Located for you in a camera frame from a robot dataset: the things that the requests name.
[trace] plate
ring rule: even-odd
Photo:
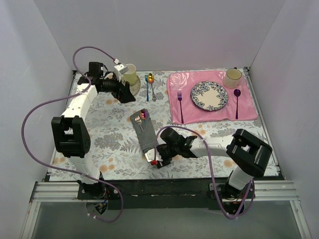
[[[213,81],[203,81],[194,85],[190,97],[198,107],[206,111],[217,111],[228,102],[224,87]]]

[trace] white wall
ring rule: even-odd
[[[73,69],[83,45],[139,70],[250,66],[285,0],[34,0]],[[79,66],[105,61],[84,50]]]
[[[319,2],[284,4],[251,67],[280,167],[319,238]]]
[[[46,168],[22,146],[21,124],[35,105],[68,94],[72,72],[32,0],[0,0],[0,238],[19,238],[34,182]],[[34,113],[26,126],[34,154],[50,162],[51,119],[65,102]]]

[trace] blue patterned plate rim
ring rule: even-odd
[[[216,106],[206,106],[204,102],[201,102],[198,99],[199,95],[203,96],[204,92],[215,90],[218,92],[217,98],[220,99],[220,102]],[[214,81],[202,81],[193,86],[190,91],[190,97],[194,104],[206,111],[217,111],[223,108],[228,102],[228,93],[224,87],[219,83]]]

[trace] glass panel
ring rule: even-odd
[[[106,211],[111,218],[117,211]],[[126,209],[115,223],[87,216],[85,203],[41,203],[33,239],[56,238],[301,238],[289,202],[254,202],[228,220],[205,209]]]

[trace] floral tablecloth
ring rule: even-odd
[[[108,93],[100,93],[93,101],[85,120],[91,136],[89,154],[105,180],[210,177],[207,157],[185,159],[177,156],[173,158],[170,165],[157,169],[146,161],[141,152],[130,115],[146,108],[150,113],[156,132],[165,125],[171,125],[166,82],[172,72],[176,71],[152,72],[155,77],[153,87],[157,97],[156,102],[146,101],[146,72],[138,72],[141,89],[135,96],[135,102],[120,104]],[[79,78],[80,74],[76,74],[72,92],[75,91]],[[253,121],[224,120],[187,124],[184,127],[193,129],[207,138],[226,136],[233,134],[238,128],[243,128],[267,142],[260,117]],[[186,130],[177,129],[176,131],[183,135],[190,135]],[[215,177],[228,177],[236,167],[230,158],[213,157],[212,160]],[[52,164],[75,170],[73,164],[58,152],[55,153]],[[277,168],[273,157],[271,157],[265,176],[277,175]],[[58,170],[51,171],[50,181],[74,181],[77,179],[80,179],[80,176],[76,174]]]

